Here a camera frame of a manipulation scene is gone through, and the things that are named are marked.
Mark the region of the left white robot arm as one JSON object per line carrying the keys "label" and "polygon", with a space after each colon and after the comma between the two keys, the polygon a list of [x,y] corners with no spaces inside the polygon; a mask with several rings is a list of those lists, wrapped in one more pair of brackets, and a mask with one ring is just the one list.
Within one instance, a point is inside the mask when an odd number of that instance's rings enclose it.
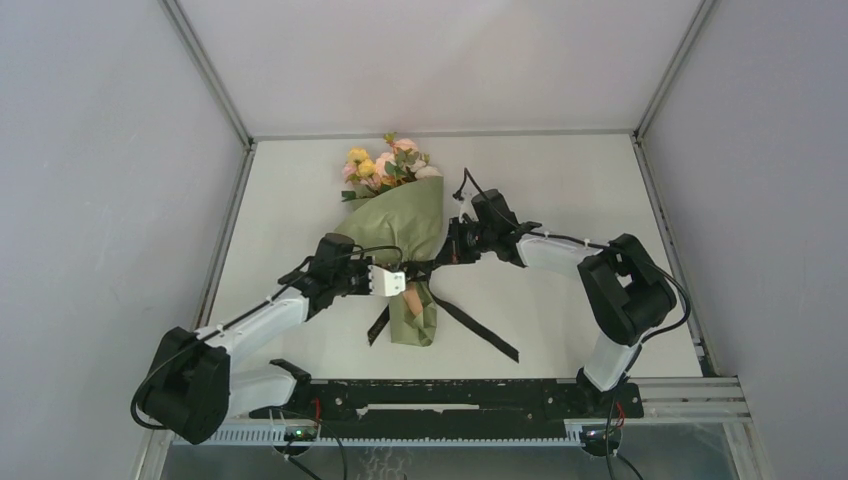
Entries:
{"label": "left white robot arm", "polygon": [[241,373],[233,369],[336,298],[371,294],[374,251],[345,235],[328,233],[313,255],[280,277],[277,289],[247,312],[194,331],[169,330],[131,397],[133,421],[148,430],[170,430],[197,445],[226,419],[271,400],[290,417],[305,414],[313,392],[292,373],[272,364]]}

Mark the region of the white fake flower stem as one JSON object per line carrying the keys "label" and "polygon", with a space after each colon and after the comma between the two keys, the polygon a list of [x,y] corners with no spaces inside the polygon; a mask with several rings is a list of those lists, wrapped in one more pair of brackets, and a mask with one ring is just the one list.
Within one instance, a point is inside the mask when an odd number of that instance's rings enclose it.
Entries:
{"label": "white fake flower stem", "polygon": [[441,177],[441,172],[423,159],[418,159],[410,168],[416,180],[430,177]]}

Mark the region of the yellow fake flower stem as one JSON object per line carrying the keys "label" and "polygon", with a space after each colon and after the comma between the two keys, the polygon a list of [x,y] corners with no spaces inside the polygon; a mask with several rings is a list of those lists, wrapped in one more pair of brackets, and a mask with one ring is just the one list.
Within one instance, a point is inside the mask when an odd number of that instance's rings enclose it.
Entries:
{"label": "yellow fake flower stem", "polygon": [[346,182],[354,184],[370,179],[376,173],[376,164],[368,152],[359,147],[350,149],[343,168]]}

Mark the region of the orange wrapping paper sheet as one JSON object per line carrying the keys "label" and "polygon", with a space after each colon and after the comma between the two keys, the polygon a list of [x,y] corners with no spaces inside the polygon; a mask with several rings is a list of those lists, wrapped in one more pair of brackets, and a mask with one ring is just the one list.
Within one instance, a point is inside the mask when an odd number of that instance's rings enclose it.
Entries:
{"label": "orange wrapping paper sheet", "polygon": [[[345,193],[350,213],[335,228],[365,248],[393,245],[370,255],[381,264],[425,262],[433,259],[444,236],[444,179],[426,177],[386,190],[375,197]],[[420,305],[410,307],[402,295],[389,299],[386,309],[368,331],[374,341],[384,329],[395,344],[428,347],[435,340],[437,307],[428,282],[413,283]]]}

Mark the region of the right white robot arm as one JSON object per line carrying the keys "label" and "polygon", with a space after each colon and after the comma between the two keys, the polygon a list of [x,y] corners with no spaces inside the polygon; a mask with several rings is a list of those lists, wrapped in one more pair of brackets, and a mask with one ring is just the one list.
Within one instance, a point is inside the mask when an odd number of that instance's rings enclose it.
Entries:
{"label": "right white robot arm", "polygon": [[592,416],[605,415],[650,333],[683,301],[684,293],[659,268],[642,243],[622,234],[600,244],[545,233],[538,222],[521,222],[496,189],[477,194],[472,215],[453,217],[433,268],[473,264],[485,253],[520,268],[574,274],[580,280],[600,335],[578,371],[578,402]]}

